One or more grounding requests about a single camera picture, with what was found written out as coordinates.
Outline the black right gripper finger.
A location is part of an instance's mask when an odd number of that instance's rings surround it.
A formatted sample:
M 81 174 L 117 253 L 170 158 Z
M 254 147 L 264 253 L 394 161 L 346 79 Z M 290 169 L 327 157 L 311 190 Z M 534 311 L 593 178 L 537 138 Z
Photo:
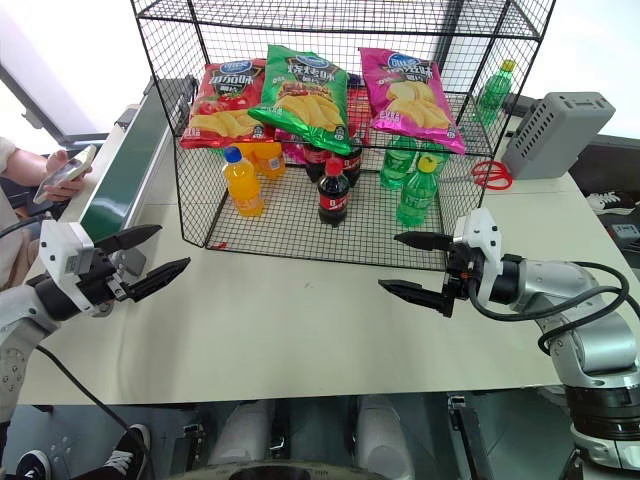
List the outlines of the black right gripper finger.
M 420 284 L 405 280 L 379 280 L 378 284 L 387 292 L 414 304 L 445 313 L 445 296 L 442 293 L 424 289 Z
M 453 238 L 437 232 L 407 231 L 396 234 L 394 239 L 406 246 L 423 251 L 448 252 Z

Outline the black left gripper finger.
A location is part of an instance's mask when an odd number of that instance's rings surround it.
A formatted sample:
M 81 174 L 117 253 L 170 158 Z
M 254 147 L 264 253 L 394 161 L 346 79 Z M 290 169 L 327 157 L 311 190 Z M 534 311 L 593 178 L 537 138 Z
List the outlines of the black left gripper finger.
M 129 250 L 146 242 L 162 229 L 161 225 L 136 225 L 106 237 L 94 244 L 104 254 Z
M 139 302 L 160 291 L 176 279 L 187 268 L 190 262 L 191 258 L 186 257 L 167 262 L 149 271 L 142 280 L 124 286 L 126 298 L 134 302 Z

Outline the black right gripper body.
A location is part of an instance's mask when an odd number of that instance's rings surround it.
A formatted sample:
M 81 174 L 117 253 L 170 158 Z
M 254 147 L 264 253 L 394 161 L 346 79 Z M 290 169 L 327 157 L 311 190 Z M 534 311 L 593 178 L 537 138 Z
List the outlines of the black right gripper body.
M 445 280 L 442 294 L 444 304 L 442 315 L 451 318 L 456 300 L 467 300 L 469 278 L 473 274 L 475 266 L 475 253 L 464 243 L 452 245 L 447 257 Z

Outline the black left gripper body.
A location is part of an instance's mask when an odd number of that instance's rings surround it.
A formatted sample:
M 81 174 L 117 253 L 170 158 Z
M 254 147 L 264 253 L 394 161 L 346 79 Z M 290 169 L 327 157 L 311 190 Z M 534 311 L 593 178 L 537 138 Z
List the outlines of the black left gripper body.
M 115 302 L 128 299 L 125 282 L 101 249 L 93 251 L 86 273 L 79 275 L 77 287 L 91 303 L 93 313 L 110 313 Z

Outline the person's hand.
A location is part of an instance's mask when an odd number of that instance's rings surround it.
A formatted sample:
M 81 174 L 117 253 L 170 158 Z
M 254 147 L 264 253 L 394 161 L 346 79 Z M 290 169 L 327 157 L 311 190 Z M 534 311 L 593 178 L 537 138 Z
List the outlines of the person's hand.
M 46 161 L 45 176 L 54 174 L 68 163 L 69 157 L 65 150 L 59 150 L 52 153 Z M 67 180 L 64 182 L 60 181 L 54 185 L 46 186 L 46 194 L 44 195 L 44 198 L 53 202 L 64 202 L 71 199 L 82 191 L 84 186 L 84 177 L 91 172 L 92 169 L 88 168 L 73 180 Z

